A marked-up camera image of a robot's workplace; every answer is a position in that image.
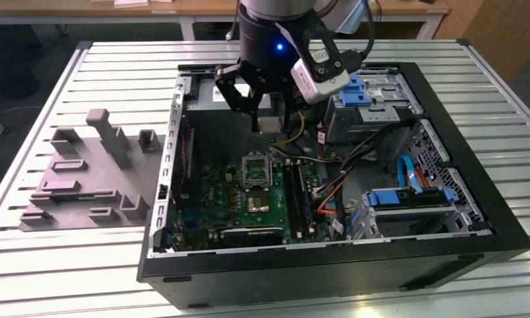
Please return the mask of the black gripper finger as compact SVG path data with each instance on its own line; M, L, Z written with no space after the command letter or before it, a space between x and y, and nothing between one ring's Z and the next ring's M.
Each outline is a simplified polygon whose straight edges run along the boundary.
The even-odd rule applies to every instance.
M250 86L246 96L235 88L235 79L241 77ZM214 82L229 108L250 115L250 129L258 131L258 105L261 103L261 68L251 63L237 63L226 68L217 67Z
M307 110L310 104L305 101L302 93L295 86L286 87L282 90L283 101L283 117L282 117L282 132L286 132L290 126L290 116L294 112Z

